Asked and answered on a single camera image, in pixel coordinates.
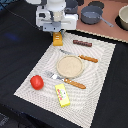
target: tomato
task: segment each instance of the tomato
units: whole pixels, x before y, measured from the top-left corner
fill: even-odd
[[[39,75],[33,76],[30,80],[30,83],[35,90],[40,90],[44,86],[43,79]]]

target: butter knife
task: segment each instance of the butter knife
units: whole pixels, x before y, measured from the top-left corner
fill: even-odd
[[[71,52],[68,52],[68,51],[64,51],[62,49],[59,49],[61,52],[65,53],[65,54],[68,54],[68,55],[75,55],[74,53],[71,53]],[[88,60],[88,61],[92,61],[94,63],[97,63],[98,62],[98,59],[95,59],[95,58],[91,58],[91,57],[87,57],[87,56],[84,56],[84,55],[79,55],[78,57],[80,57],[81,59],[84,59],[84,60]]]
[[[83,84],[80,84],[80,83],[77,83],[77,82],[74,82],[72,80],[69,80],[69,79],[66,79],[66,78],[61,78],[60,76],[50,72],[50,71],[45,71],[45,74],[47,75],[47,77],[49,78],[52,78],[52,79],[58,79],[58,80],[62,80],[64,81],[65,83],[68,83],[70,85],[73,85],[73,86],[76,86],[78,88],[81,88],[81,89],[86,89],[86,87],[83,85]]]

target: fork tines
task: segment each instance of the fork tines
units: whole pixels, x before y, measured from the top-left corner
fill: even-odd
[[[54,74],[50,71],[45,71],[45,74],[47,75],[47,77],[52,77]]]

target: striped placemat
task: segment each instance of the striped placemat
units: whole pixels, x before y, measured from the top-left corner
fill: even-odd
[[[92,47],[73,44],[73,40],[92,43]],[[51,111],[78,126],[89,128],[93,120],[114,48],[115,44],[112,43],[65,32],[63,46],[54,47],[51,45],[14,95]],[[45,70],[58,74],[56,63],[61,57],[65,56],[65,54],[58,49],[86,55],[99,60],[98,63],[83,60],[85,65],[84,72],[81,76],[73,79],[76,82],[86,85],[86,89],[79,89],[64,83],[71,103],[70,106],[64,108],[60,107],[55,91],[55,85],[61,84],[63,81],[53,80],[47,78],[45,75]],[[30,84],[30,79],[34,75],[40,75],[44,80],[44,87],[39,91],[34,90]]]

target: butter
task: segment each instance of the butter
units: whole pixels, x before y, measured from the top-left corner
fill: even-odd
[[[56,85],[55,88],[56,88],[57,96],[60,102],[60,106],[65,107],[70,105],[70,101],[69,101],[64,84]]]
[[[53,32],[53,46],[63,46],[62,35],[60,32]]]

